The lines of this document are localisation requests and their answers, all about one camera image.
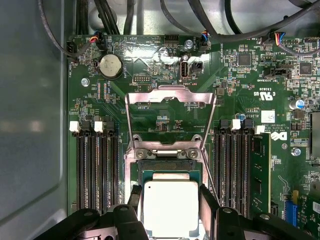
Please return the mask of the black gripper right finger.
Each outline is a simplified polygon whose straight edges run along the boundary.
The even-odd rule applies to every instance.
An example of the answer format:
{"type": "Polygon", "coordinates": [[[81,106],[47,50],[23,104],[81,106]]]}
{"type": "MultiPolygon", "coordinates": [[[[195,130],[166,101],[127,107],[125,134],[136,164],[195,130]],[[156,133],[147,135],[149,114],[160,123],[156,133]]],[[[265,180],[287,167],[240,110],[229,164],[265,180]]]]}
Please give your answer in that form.
{"type": "Polygon", "coordinates": [[[260,212],[248,219],[234,208],[220,207],[204,184],[199,187],[199,218],[210,240],[315,239],[274,214],[260,212]]]}

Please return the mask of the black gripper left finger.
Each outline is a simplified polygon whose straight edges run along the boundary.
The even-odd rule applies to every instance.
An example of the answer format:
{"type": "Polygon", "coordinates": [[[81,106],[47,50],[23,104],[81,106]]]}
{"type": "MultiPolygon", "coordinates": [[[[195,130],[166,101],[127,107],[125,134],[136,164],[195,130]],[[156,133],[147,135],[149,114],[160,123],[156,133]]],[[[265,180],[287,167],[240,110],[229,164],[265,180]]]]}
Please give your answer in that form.
{"type": "Polygon", "coordinates": [[[95,209],[80,209],[47,231],[37,240],[147,240],[148,234],[137,210],[142,187],[134,185],[127,204],[111,206],[101,215],[95,209]]]}

